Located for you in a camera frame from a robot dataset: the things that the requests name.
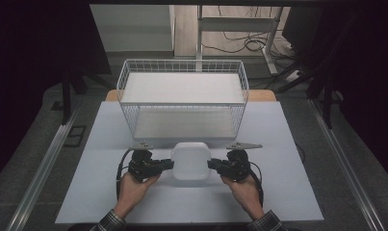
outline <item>white plate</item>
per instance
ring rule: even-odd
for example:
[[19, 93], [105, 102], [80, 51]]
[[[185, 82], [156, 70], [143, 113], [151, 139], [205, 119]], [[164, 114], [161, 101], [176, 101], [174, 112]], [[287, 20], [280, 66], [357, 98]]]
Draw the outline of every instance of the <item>white plate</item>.
[[172, 150], [172, 174], [178, 180], [203, 180], [209, 176], [211, 151], [204, 142], [179, 142]]

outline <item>wrist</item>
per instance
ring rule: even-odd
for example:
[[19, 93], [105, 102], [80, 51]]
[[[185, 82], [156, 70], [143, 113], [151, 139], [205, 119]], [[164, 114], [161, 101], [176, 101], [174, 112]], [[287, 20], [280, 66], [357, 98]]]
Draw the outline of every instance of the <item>wrist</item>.
[[265, 215], [262, 206], [254, 206], [253, 208], [247, 211], [248, 215], [252, 220], [257, 220], [262, 218]]
[[125, 217], [127, 217], [127, 215], [133, 210], [133, 208], [134, 207], [132, 207], [131, 205], [118, 202], [113, 211], [117, 216], [122, 219], [125, 219]]

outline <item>human hand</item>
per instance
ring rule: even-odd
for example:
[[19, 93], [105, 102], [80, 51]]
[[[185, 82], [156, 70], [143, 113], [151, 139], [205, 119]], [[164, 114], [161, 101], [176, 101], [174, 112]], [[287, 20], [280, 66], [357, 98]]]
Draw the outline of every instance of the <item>human hand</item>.
[[265, 215], [260, 204], [256, 182], [254, 182], [250, 175], [241, 182], [235, 182], [224, 176], [220, 176], [220, 178], [224, 184], [229, 186], [233, 197], [242, 205], [242, 208], [252, 220], [257, 220]]
[[142, 201], [149, 187], [157, 182], [160, 176], [152, 176], [140, 183], [133, 175], [126, 172], [121, 178], [118, 202], [114, 208], [116, 215], [125, 218]]

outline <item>dark background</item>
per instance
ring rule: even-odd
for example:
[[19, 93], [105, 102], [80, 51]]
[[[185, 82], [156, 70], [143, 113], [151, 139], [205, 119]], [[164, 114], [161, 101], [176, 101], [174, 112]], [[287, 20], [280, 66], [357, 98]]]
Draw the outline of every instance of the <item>dark background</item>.
[[110, 73], [89, 4], [0, 2], [0, 171], [37, 116], [43, 93], [78, 69]]
[[[362, 4], [332, 70], [342, 112], [388, 172], [388, 1]], [[88, 4], [0, 2], [0, 171], [44, 91], [79, 67], [110, 73]]]

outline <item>person's left hand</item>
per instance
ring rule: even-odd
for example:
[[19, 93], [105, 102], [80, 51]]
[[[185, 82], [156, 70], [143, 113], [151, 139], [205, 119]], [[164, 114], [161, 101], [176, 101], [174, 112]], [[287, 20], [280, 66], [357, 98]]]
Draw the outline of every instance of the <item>person's left hand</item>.
[[142, 201], [149, 187], [157, 182], [160, 176], [152, 176], [140, 183], [133, 175], [126, 172], [121, 178], [118, 202], [114, 208], [116, 215], [125, 218]]

